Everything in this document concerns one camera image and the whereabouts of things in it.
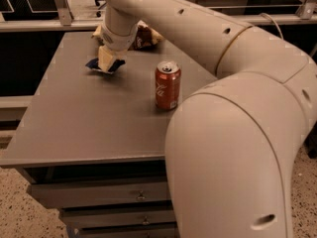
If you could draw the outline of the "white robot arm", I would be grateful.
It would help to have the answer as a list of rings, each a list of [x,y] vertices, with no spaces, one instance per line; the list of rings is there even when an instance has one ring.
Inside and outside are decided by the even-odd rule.
[[[185,0],[106,1],[111,50],[121,50],[143,21],[215,76],[178,106],[166,132],[180,237],[293,238],[293,164],[317,116],[314,60]]]

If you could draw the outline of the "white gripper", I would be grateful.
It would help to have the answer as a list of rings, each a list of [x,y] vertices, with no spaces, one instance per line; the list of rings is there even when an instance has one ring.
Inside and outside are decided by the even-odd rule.
[[[101,24],[101,39],[106,46],[98,49],[98,59],[102,62],[125,60],[127,50],[137,35],[137,24]]]

